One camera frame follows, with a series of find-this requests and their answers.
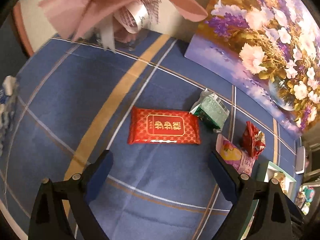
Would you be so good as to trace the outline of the red wet wipe packet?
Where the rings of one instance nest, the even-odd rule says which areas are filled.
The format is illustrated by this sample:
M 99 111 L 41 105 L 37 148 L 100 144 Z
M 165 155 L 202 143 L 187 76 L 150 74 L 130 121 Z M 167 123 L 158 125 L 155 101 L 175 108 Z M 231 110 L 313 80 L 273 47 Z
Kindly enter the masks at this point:
M 186 111 L 133 107 L 127 143 L 199 145 L 199 120 Z

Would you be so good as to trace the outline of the light green small snack packet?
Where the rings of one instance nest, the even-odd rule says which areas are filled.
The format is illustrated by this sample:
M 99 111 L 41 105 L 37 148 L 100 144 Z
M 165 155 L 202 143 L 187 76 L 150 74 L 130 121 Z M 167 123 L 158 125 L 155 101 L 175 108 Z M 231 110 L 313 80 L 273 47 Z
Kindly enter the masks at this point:
M 199 99 L 192 105 L 189 113 L 197 116 L 208 129 L 221 133 L 229 117 L 229 109 L 220 97 L 207 88 L 200 94 Z

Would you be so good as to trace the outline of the red festive candy packet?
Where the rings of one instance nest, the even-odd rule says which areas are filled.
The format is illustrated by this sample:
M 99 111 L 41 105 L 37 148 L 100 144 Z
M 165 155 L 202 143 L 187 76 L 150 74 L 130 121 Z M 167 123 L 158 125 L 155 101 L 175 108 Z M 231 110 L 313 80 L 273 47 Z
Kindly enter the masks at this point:
M 266 147 L 265 134 L 250 121 L 246 121 L 246 128 L 242 134 L 241 147 L 253 159 L 258 159 Z

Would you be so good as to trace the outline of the blue plaid tablecloth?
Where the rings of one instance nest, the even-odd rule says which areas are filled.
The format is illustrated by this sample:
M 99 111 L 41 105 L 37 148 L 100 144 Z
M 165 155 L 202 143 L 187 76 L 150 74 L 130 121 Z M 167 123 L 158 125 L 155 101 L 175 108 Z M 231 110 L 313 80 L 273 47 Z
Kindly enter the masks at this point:
M 200 145 L 134 144 L 131 107 L 188 111 L 203 89 L 230 111 L 223 135 L 237 143 L 250 120 L 266 136 L 257 164 L 275 161 L 297 183 L 296 143 L 241 90 L 184 57 L 187 44 L 151 33 L 134 51 L 105 51 L 58 37 L 26 61 L 15 38 L 1 38 L 1 68 L 21 66 L 14 125 L 1 156 L 1 201 L 23 232 L 43 178 L 69 179 L 104 149 L 112 170 L 91 209 L 110 239 L 211 239 L 225 200 L 208 168 L 216 134 Z

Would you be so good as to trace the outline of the flower painting canvas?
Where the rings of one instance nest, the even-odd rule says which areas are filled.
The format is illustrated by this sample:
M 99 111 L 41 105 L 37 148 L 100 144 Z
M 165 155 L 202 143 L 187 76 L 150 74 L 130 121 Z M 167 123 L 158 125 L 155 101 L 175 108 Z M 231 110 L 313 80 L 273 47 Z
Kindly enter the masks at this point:
M 305 0 L 210 0 L 185 57 L 249 95 L 293 137 L 319 122 L 319 25 Z

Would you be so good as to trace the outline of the purple taro snack packet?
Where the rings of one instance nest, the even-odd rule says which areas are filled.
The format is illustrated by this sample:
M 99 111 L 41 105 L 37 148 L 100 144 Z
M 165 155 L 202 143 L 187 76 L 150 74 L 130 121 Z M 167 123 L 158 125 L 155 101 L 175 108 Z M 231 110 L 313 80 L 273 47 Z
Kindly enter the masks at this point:
M 245 173 L 251 176 L 255 159 L 251 158 L 246 151 L 237 148 L 222 134 L 217 136 L 216 151 L 239 174 Z

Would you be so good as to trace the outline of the white tray with green rim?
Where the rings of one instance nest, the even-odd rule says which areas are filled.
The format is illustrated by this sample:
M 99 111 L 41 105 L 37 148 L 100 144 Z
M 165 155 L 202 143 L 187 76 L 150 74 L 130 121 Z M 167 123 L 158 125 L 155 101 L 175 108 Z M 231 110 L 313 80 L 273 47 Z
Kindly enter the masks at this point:
M 294 189 L 296 186 L 296 180 L 289 175 L 284 169 L 277 166 L 275 163 L 268 161 L 258 166 L 257 174 L 255 176 L 257 181 L 263 181 L 268 183 L 270 180 L 273 183 L 278 183 L 282 192 L 290 199 L 294 200 Z M 245 239 L 249 233 L 250 227 L 253 223 L 255 212 L 257 209 L 259 200 L 253 200 L 248 216 L 244 223 L 244 227 L 240 232 L 240 239 Z

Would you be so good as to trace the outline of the white rectangular device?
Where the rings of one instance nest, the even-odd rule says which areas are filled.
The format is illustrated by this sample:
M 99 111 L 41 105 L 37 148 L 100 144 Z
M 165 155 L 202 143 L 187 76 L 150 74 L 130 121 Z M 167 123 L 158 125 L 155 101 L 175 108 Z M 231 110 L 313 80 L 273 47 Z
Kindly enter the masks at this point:
M 296 174 L 303 174 L 305 171 L 305 154 L 306 154 L 306 151 L 304 146 L 297 148 L 296 164 L 295 164 Z

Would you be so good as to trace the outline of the blue white tissue pack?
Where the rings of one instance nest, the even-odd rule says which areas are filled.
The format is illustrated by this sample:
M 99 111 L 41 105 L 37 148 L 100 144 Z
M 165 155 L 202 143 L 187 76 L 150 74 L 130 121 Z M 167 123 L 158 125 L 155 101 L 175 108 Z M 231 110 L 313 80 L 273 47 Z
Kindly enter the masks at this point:
M 1 85 L 1 155 L 3 153 L 5 137 L 9 133 L 16 111 L 18 82 L 16 77 L 7 76 Z

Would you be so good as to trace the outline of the pink wrapped flower bouquet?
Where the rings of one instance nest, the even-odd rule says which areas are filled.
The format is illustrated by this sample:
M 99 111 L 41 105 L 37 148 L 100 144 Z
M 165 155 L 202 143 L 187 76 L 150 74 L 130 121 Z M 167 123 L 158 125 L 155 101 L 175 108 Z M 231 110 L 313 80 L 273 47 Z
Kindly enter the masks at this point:
M 186 20 L 200 22 L 206 10 L 195 0 L 169 0 Z M 74 41 L 98 30 L 103 47 L 115 50 L 114 35 L 120 29 L 136 34 L 158 22 L 161 0 L 42 0 L 39 6 L 62 38 Z

